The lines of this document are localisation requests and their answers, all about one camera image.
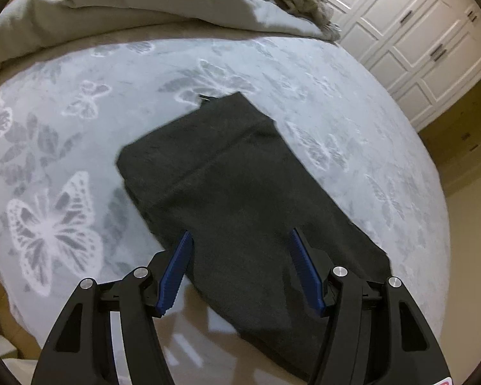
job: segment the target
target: dark gray fabric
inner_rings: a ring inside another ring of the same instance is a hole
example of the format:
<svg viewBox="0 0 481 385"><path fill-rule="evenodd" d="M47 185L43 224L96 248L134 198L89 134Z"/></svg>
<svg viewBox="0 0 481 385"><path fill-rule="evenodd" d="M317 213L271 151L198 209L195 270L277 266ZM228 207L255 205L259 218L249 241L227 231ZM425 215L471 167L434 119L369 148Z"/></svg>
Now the dark gray fabric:
<svg viewBox="0 0 481 385"><path fill-rule="evenodd" d="M308 378L326 330L304 301L286 242L383 282L386 254L309 175L273 121L241 94L212 100L125 147L117 165L165 246L195 240L188 276L209 305L287 370Z"/></svg>

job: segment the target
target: blue gripper pad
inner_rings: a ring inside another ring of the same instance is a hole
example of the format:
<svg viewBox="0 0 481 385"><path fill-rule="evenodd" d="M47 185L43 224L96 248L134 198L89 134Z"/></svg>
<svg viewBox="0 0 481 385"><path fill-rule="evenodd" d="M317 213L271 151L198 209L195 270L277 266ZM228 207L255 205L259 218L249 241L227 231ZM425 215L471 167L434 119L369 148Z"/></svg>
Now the blue gripper pad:
<svg viewBox="0 0 481 385"><path fill-rule="evenodd" d="M326 305L323 299L321 277L313 266L312 260L296 229L292 230L291 236L293 241L289 242L290 256L298 273L306 300L308 305L316 311L317 315L323 317L326 312Z"/></svg>
<svg viewBox="0 0 481 385"><path fill-rule="evenodd" d="M161 316L163 316L175 303L176 294L180 288L183 274L185 274L187 265L191 260L193 249L194 242L192 236L186 231L183 234L180 243L178 243L171 260L165 269L164 275L160 279L158 301L155 307Z"/></svg>

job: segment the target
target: bed sheet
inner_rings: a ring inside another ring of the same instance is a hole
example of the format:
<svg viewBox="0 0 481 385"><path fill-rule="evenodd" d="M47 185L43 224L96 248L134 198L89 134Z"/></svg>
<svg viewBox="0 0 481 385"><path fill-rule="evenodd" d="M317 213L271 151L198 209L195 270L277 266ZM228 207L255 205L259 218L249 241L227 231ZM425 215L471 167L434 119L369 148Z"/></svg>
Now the bed sheet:
<svg viewBox="0 0 481 385"><path fill-rule="evenodd" d="M0 73L0 279L41 346L80 279L119 279L160 250L123 190L120 148L198 108L198 94L236 91L275 120L310 174L388 254L440 334L445 199L389 94L336 45L193 21L71 42ZM177 384L301 383L241 340L187 279L155 322ZM113 328L126 376L117 317Z"/></svg>

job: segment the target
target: red label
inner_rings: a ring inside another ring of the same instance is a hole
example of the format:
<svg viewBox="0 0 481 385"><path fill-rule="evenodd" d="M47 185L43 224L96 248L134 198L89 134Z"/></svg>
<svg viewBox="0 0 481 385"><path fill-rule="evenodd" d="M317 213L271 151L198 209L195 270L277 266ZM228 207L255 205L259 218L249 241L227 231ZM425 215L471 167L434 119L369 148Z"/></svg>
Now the red label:
<svg viewBox="0 0 481 385"><path fill-rule="evenodd" d="M452 379L445 378L443 381L435 383L435 385L452 385Z"/></svg>

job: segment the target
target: white wardrobe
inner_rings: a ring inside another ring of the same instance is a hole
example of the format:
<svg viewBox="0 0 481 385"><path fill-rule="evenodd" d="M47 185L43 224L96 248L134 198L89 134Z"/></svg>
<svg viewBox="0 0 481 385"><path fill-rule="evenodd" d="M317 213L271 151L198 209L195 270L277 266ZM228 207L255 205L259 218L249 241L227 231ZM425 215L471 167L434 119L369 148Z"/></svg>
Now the white wardrobe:
<svg viewBox="0 0 481 385"><path fill-rule="evenodd" d="M418 130L481 79L475 0L328 0L340 45L388 90Z"/></svg>

